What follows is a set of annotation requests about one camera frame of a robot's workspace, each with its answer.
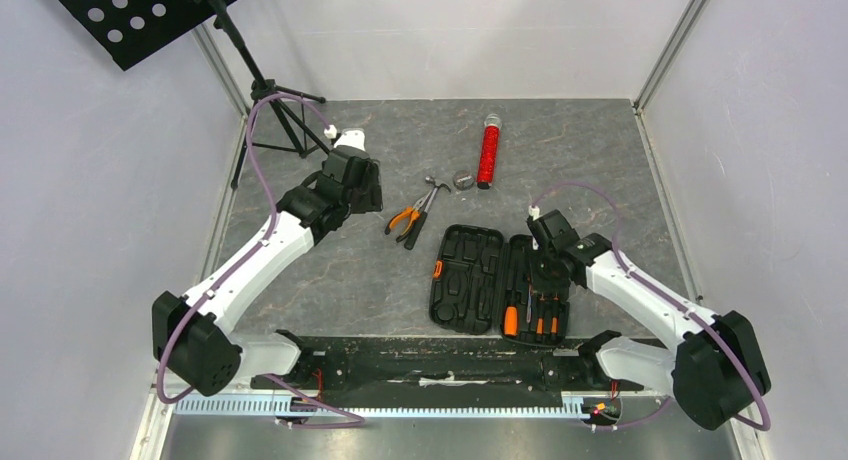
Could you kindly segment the thin orange black screwdriver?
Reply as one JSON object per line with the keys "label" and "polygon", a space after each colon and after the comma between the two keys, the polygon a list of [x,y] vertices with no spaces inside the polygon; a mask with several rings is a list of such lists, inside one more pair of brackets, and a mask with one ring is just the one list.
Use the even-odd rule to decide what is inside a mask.
{"label": "thin orange black screwdriver", "polygon": [[540,297],[536,302],[536,324],[535,334],[541,338],[544,334],[544,298]]}

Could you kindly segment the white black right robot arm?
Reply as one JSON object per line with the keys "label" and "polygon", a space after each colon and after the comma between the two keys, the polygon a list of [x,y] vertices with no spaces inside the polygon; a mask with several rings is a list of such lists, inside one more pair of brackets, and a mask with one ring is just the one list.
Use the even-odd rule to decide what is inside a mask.
{"label": "white black right robot arm", "polygon": [[580,236],[558,210],[528,209],[534,241],[531,281],[553,293],[577,285],[606,298],[648,329],[658,345],[607,330],[579,349],[577,372],[591,388],[623,380],[675,401],[698,426],[715,430],[750,405],[756,428],[767,430],[764,397],[772,382],[751,322],[724,315],[679,295],[633,263],[617,245],[593,233]]}

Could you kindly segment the small orange black screwdriver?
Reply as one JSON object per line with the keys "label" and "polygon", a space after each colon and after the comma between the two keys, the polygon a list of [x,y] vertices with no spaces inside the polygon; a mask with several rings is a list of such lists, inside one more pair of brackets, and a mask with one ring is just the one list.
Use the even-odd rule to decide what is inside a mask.
{"label": "small orange black screwdriver", "polygon": [[532,320],[533,320],[533,299],[534,299],[534,289],[532,283],[528,282],[527,285],[527,301],[525,306],[525,322],[529,329]]}

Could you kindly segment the steel claw hammer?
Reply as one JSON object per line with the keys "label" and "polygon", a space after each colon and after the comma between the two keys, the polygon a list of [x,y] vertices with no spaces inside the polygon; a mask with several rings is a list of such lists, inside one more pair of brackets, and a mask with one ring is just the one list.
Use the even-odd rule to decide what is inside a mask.
{"label": "steel claw hammer", "polygon": [[416,244],[416,241],[423,229],[424,224],[426,223],[428,211],[432,206],[435,198],[441,190],[446,190],[451,192],[451,187],[444,182],[437,181],[432,176],[426,176],[425,182],[432,187],[431,192],[425,197],[425,201],[423,207],[418,210],[419,216],[412,224],[412,229],[408,234],[403,235],[403,246],[406,250],[412,250]]}

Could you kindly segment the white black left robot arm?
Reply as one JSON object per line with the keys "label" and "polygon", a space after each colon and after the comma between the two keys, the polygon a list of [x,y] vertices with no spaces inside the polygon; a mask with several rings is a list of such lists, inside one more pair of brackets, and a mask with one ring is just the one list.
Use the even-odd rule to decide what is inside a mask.
{"label": "white black left robot arm", "polygon": [[244,336],[235,327],[247,308],[287,267],[354,214],[382,209],[379,163],[365,133],[346,129],[319,171],[272,206],[259,230],[215,272],[182,295],[163,292],[152,305],[157,392],[165,403],[165,374],[190,391],[213,396],[236,379],[276,374],[290,388],[314,373],[305,345],[278,331]]}

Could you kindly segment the orange handle pliers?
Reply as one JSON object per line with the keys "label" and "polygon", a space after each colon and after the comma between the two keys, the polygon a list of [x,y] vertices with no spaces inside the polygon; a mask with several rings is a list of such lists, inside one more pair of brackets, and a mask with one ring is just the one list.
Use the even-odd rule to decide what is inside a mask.
{"label": "orange handle pliers", "polygon": [[422,214],[422,212],[423,212],[423,209],[424,209],[424,205],[426,204],[426,202],[427,202],[427,200],[429,199],[429,197],[430,197],[430,194],[429,194],[429,193],[427,193],[427,194],[423,195],[423,196],[422,196],[422,197],[420,197],[420,198],[419,198],[419,199],[418,199],[418,200],[417,200],[414,204],[412,204],[411,206],[407,206],[407,207],[406,207],[403,211],[401,211],[400,213],[396,214],[396,215],[395,215],[395,216],[394,216],[394,217],[393,217],[393,218],[392,218],[392,219],[391,219],[391,220],[390,220],[390,221],[386,224],[385,229],[384,229],[384,234],[385,234],[385,235],[389,235],[389,234],[391,234],[391,233],[392,233],[392,231],[393,231],[393,230],[394,230],[394,229],[395,229],[395,228],[396,228],[396,227],[397,227],[397,226],[398,226],[398,225],[399,225],[399,224],[400,224],[403,220],[407,220],[407,225],[406,225],[405,229],[404,229],[404,230],[403,230],[403,231],[402,231],[402,232],[398,235],[398,237],[396,238],[396,241],[397,241],[397,242],[401,242],[401,241],[406,240],[406,239],[410,236],[410,234],[411,234],[411,232],[412,232],[412,228],[413,228],[413,226],[415,225],[415,223],[417,222],[417,220],[418,220],[418,219],[419,219],[419,217],[421,216],[421,214]]}

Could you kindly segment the large orange handle screwdriver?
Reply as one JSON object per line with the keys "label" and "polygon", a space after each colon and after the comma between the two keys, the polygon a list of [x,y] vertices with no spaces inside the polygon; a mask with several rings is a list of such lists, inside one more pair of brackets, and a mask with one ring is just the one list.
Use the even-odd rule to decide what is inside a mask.
{"label": "large orange handle screwdriver", "polygon": [[505,297],[505,309],[503,317],[503,334],[506,337],[516,337],[518,333],[518,307],[520,306],[520,293],[515,287],[507,291]]}

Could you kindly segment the black plastic tool case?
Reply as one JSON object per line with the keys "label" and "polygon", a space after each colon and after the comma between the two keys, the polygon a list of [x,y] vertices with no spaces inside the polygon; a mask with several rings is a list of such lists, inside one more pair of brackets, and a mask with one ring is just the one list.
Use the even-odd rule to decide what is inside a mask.
{"label": "black plastic tool case", "polygon": [[[530,283],[529,252],[532,237],[514,235],[506,239],[494,229],[455,224],[443,235],[431,281],[429,316],[433,323],[456,333],[483,335],[494,333],[513,343],[555,349],[565,343],[570,303],[546,299],[534,294],[533,320],[525,322],[527,285]],[[503,334],[507,291],[520,293],[518,333]],[[544,334],[535,334],[536,302],[544,298]],[[559,331],[549,335],[551,306],[561,303]]]}

